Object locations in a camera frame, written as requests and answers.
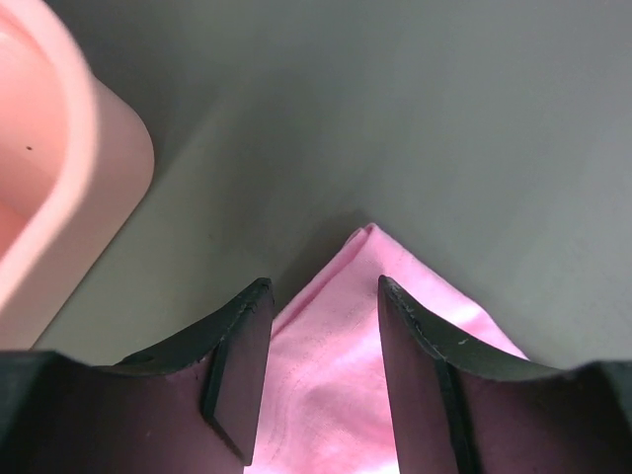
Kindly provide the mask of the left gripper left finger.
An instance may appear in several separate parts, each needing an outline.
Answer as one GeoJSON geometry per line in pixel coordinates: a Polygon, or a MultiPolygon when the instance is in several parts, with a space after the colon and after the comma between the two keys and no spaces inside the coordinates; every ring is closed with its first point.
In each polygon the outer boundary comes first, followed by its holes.
{"type": "Polygon", "coordinates": [[[258,278],[109,366],[71,361],[66,473],[241,473],[251,464],[275,314],[258,278]]]}

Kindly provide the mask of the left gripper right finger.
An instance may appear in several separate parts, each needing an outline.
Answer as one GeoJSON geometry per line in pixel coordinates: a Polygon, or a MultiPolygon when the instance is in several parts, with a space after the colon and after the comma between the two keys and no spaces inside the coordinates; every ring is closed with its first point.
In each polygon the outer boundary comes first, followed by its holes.
{"type": "Polygon", "coordinates": [[[378,321],[401,472],[592,472],[586,401],[561,370],[467,334],[388,276],[378,321]]]}

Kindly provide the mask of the pink t shirt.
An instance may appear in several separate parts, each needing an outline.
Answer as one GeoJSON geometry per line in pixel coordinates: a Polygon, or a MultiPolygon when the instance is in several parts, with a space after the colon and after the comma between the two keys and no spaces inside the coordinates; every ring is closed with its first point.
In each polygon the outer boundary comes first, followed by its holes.
{"type": "Polygon", "coordinates": [[[247,472],[398,472],[377,317],[382,275],[466,333],[523,355],[475,301],[376,224],[361,227],[273,323],[247,472]]]}

